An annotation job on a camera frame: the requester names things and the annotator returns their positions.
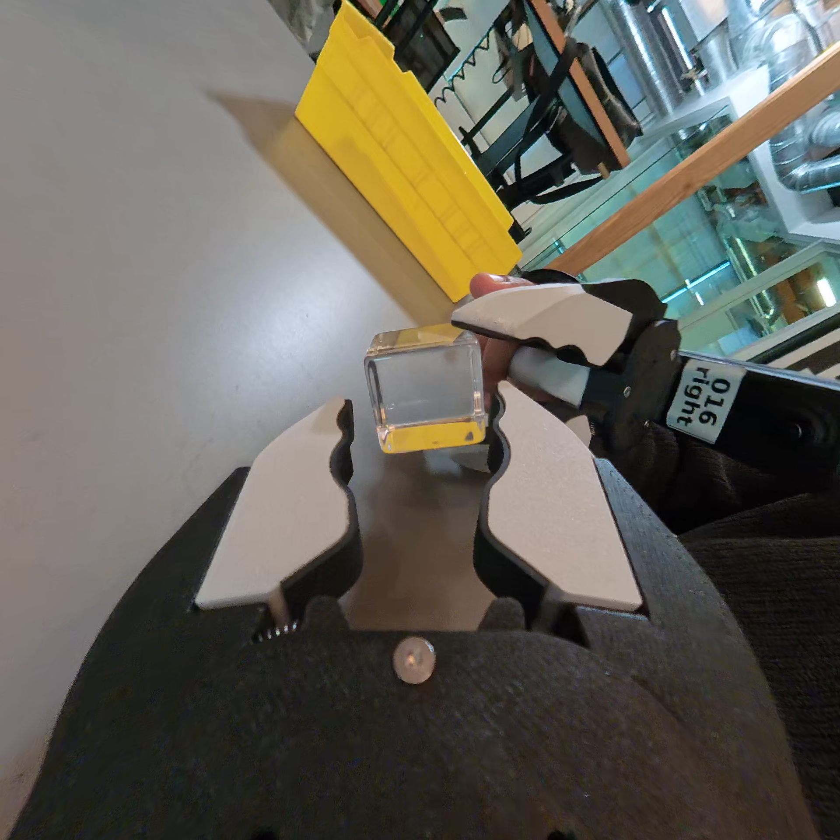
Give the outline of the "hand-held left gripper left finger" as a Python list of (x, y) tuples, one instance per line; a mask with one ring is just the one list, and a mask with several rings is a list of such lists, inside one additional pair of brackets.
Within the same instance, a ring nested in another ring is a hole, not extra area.
[(361, 575), (361, 531), (350, 480), (354, 412), (335, 397), (255, 458), (197, 591), (203, 610), (266, 605), (305, 611), (339, 599)]

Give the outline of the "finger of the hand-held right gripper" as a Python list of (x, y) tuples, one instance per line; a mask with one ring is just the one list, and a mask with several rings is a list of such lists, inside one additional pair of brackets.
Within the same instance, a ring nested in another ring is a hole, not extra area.
[(508, 379), (528, 393), (580, 408), (592, 369), (561, 360), (549, 351), (520, 347), (512, 356)]
[(607, 366), (627, 342), (661, 321), (666, 305), (645, 281), (554, 282), (493, 291), (457, 308), (452, 325), (498, 340), (576, 350)]

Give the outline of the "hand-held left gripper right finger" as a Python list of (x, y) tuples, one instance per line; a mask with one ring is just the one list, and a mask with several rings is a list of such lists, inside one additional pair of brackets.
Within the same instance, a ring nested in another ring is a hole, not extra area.
[(546, 408), (504, 382), (479, 506), (474, 567), (525, 617), (585, 606), (637, 613), (644, 598), (595, 458)]

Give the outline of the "clear acrylic cube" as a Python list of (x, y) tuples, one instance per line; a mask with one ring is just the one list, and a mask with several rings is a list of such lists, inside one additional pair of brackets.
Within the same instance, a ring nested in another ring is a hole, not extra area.
[(445, 323), (378, 333), (364, 374), (384, 454), (483, 443), (487, 410), (473, 332)]

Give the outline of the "yellow storage bin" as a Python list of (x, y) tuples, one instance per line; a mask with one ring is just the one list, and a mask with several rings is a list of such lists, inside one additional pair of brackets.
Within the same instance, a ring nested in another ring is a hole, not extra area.
[(513, 217), (390, 41), (344, 4), (295, 114), (452, 302), (522, 252)]

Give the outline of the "person's right forearm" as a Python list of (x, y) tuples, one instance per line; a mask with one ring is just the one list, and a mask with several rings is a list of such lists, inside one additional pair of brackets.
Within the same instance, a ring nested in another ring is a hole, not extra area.
[(838, 474), (808, 466), (774, 473), (724, 455), (657, 424), (635, 446), (592, 438), (608, 460), (675, 534), (690, 539), (831, 540), (838, 546)]

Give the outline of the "person's right hand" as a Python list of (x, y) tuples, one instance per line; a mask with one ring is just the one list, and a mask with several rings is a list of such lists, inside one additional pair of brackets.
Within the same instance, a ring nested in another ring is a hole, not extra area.
[[(472, 278), (469, 284), (469, 292), (472, 298), (481, 298), (509, 287), (526, 287), (531, 284), (528, 279), (520, 277), (479, 273)], [(483, 336), (479, 336), (478, 341), (481, 348), (485, 409), (489, 412), (493, 396), (497, 393), (498, 383), (505, 382), (509, 378), (509, 366), (518, 346), (515, 343)], [(538, 403), (559, 401), (558, 397), (521, 382), (519, 379), (513, 379), (512, 381), (519, 390)]]

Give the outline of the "wooden beam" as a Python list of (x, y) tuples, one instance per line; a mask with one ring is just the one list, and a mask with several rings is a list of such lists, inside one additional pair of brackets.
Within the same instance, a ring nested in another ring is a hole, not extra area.
[(839, 44), (548, 264), (578, 276), (839, 89)]

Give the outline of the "wood-topped black frame table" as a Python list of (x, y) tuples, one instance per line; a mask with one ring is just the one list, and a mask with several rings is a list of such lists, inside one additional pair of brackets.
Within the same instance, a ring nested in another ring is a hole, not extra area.
[(595, 47), (565, 30), (575, 2), (507, 2), (486, 45), (497, 67), (462, 144), (510, 212), (558, 203), (629, 165), (643, 129)]

